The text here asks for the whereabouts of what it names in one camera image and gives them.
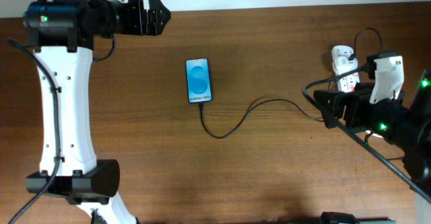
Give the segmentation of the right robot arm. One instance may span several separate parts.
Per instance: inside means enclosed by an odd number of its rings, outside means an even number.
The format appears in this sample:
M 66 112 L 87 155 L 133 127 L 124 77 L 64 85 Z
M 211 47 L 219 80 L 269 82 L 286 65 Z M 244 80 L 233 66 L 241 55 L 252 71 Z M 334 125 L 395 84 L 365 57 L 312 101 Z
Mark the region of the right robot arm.
M 375 83 L 359 83 L 353 92 L 318 89 L 306 99 L 321 111 L 327 128 L 339 127 L 349 137 L 375 156 L 399 176 L 416 193 L 418 223 L 430 222 L 430 70 L 425 69 L 413 102 L 409 108 L 402 99 L 388 98 L 374 102 L 371 98 Z M 376 133 L 398 148 L 403 170 L 397 169 L 386 157 L 360 139 L 363 131 Z

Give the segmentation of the blue screen smartphone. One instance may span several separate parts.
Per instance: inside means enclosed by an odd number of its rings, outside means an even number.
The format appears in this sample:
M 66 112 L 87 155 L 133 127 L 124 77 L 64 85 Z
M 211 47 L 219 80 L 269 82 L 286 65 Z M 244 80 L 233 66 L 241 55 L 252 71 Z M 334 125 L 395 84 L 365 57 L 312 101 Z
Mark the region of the blue screen smartphone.
M 212 101 L 211 75 L 207 58 L 189 59 L 185 62 L 187 92 L 190 104 Z

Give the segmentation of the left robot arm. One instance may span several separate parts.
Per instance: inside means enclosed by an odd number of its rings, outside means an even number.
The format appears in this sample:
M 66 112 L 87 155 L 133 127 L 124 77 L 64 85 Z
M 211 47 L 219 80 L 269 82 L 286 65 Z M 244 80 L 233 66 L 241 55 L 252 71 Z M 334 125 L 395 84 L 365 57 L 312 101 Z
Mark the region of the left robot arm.
M 89 79 L 97 36 L 158 36 L 171 13 L 161 0 L 36 0 L 24 14 L 42 92 L 44 143 L 28 192 L 64 198 L 93 223 L 136 223 L 119 194 L 120 168 L 98 159 L 90 133 Z

